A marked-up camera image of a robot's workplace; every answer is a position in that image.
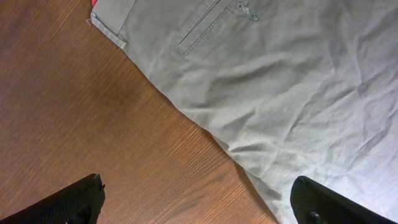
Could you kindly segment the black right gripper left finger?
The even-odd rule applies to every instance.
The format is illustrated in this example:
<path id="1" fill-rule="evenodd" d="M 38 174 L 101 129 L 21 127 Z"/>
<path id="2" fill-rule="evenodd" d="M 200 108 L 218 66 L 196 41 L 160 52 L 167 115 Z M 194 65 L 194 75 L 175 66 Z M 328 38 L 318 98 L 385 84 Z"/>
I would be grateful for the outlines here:
<path id="1" fill-rule="evenodd" d="M 1 220 L 1 224 L 96 224 L 104 204 L 99 174 L 90 174 Z"/>

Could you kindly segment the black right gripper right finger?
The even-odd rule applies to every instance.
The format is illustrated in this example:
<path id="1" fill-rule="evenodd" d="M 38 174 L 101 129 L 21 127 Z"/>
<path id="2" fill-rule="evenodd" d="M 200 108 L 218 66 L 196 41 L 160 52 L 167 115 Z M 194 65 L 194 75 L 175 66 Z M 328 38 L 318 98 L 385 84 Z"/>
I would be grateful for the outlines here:
<path id="1" fill-rule="evenodd" d="M 290 204 L 298 224 L 397 224 L 306 176 L 295 179 Z"/>

